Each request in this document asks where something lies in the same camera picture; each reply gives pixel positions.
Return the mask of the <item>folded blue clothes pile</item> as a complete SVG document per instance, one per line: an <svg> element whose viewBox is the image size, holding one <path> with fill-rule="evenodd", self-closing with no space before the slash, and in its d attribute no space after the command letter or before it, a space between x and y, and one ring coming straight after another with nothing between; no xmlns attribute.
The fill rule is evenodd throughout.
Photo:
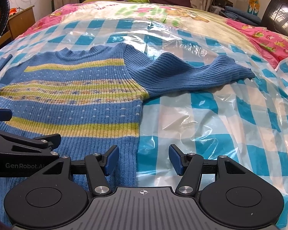
<svg viewBox="0 0 288 230"><path fill-rule="evenodd" d="M258 16L249 14L231 6L225 6L222 8L219 15L252 26L260 26L261 24L261 19Z"/></svg>

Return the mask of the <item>pink floral bed quilt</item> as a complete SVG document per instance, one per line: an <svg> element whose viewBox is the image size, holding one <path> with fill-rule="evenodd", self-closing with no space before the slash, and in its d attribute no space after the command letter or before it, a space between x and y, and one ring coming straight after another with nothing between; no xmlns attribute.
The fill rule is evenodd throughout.
<svg viewBox="0 0 288 230"><path fill-rule="evenodd" d="M288 58L288 37L265 27L227 19L207 11L177 5L91 1L67 4L37 21L22 36L60 23L89 19L146 19L235 44L257 53L273 68Z"/></svg>

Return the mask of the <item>blue striped knit sweater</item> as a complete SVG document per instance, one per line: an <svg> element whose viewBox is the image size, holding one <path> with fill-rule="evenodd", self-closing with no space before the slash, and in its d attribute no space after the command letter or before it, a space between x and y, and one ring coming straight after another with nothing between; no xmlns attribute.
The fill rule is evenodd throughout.
<svg viewBox="0 0 288 230"><path fill-rule="evenodd" d="M38 53L0 80L0 108L12 111L0 130L25 138L58 133L59 152L73 160L116 145L109 184L135 186L144 100L254 77L228 56L194 67L171 53L152 59L125 43Z"/></svg>

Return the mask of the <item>yellow green pillow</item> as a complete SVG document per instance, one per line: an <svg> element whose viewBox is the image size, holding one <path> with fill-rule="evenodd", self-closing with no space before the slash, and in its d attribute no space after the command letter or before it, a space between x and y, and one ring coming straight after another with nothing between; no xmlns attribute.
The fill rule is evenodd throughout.
<svg viewBox="0 0 288 230"><path fill-rule="evenodd" d="M84 0L83 3L98 2L98 1L117 2L118 0ZM150 3L150 0L121 0L121 2Z"/></svg>

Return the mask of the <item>blue checkered plastic sheet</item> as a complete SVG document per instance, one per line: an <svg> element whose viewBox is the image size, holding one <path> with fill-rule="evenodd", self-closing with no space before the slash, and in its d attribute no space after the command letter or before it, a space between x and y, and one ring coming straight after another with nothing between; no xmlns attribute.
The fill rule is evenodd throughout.
<svg viewBox="0 0 288 230"><path fill-rule="evenodd" d="M278 228L288 229L288 58L278 70L257 55L158 22L93 19L61 23L13 41L0 50L11 56L7 68L46 51L88 50L93 46L133 45L151 58L170 52L195 67L229 56L255 73L207 91L176 92L145 101L139 144L120 147L121 160L134 156L137 186L176 186L179 177L168 158L168 146L206 159L226 155L269 183L284 196Z"/></svg>

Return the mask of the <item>yellow cartoon box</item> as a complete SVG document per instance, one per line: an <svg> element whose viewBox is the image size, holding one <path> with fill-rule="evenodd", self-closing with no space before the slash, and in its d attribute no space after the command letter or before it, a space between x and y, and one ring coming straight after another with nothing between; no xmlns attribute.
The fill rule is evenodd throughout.
<svg viewBox="0 0 288 230"><path fill-rule="evenodd" d="M258 15L260 9L260 3L259 0L249 0L248 1L248 8L247 8L247 12L251 15Z"/></svg>

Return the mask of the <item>wooden desk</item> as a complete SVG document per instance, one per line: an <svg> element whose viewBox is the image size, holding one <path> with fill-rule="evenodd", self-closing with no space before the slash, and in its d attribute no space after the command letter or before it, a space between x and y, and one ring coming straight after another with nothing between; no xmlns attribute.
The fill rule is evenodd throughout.
<svg viewBox="0 0 288 230"><path fill-rule="evenodd" d="M29 27L35 24L33 8L34 5L17 12L9 18L6 29L0 37L0 49L15 40Z"/></svg>

